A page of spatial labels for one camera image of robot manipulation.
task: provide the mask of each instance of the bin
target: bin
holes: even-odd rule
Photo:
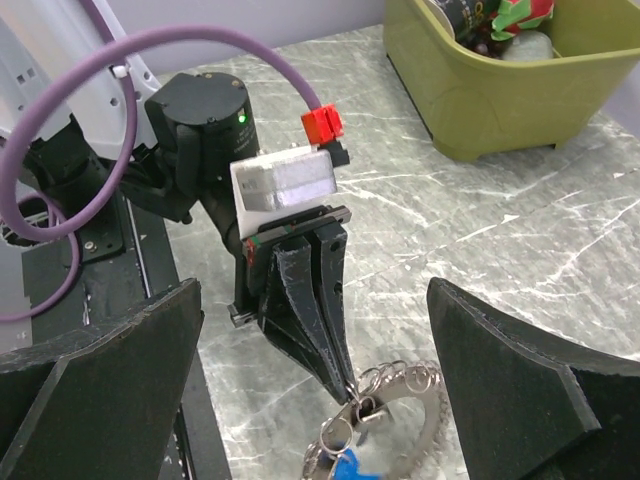
[[[556,0],[542,28],[556,58],[522,63],[462,47],[427,1],[386,0],[384,45],[435,148],[454,160],[565,144],[640,59],[632,0]]]

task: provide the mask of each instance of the red connector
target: red connector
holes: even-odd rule
[[[311,145],[324,145],[344,133],[335,105],[325,105],[302,115],[302,125]]]

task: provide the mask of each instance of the key ring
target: key ring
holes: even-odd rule
[[[363,391],[354,392],[354,399],[334,418],[323,423],[321,438],[309,445],[305,454],[302,480],[333,479],[338,460],[346,457],[345,452],[353,442],[355,429],[362,420],[360,409],[366,401],[373,402],[373,409],[376,409],[402,398],[417,398],[425,410],[424,425],[414,448],[398,456],[383,479],[407,478],[425,456],[434,453],[436,438],[447,421],[443,415],[447,411],[446,392],[438,367],[428,362],[409,366],[406,362],[396,361],[370,368],[361,378],[374,372],[376,375],[370,384]]]

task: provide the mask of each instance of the bin rim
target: bin rim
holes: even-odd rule
[[[431,22],[430,27],[434,27],[436,33],[438,34],[437,42],[440,48],[446,48],[450,51],[448,53],[455,55],[455,58],[457,60],[462,61],[469,66],[480,68],[482,70],[501,73],[499,72],[500,70],[507,69],[508,72],[504,73],[529,75],[531,73],[531,69],[539,69],[541,67],[563,68],[565,66],[580,64],[586,61],[593,60],[599,60],[602,62],[617,60],[620,58],[637,57],[637,60],[640,61],[640,47],[606,53],[589,53],[586,55],[578,55],[574,57],[560,57],[554,58],[552,60],[540,60],[531,62],[511,62],[507,60],[483,57],[482,55],[478,55],[477,53],[463,47],[458,42],[456,42],[455,38],[451,37],[447,33],[444,26],[438,21],[433,12],[429,8],[427,8],[425,1],[429,0],[407,1],[412,3],[413,7],[416,8],[419,13],[423,14],[424,17],[428,17],[429,21]],[[637,5],[632,0],[627,0],[627,2],[640,10],[640,5]]]

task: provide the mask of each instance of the red and green package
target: red and green package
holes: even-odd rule
[[[502,0],[491,25],[491,38],[508,40],[522,30],[538,28],[553,17],[554,0]]]

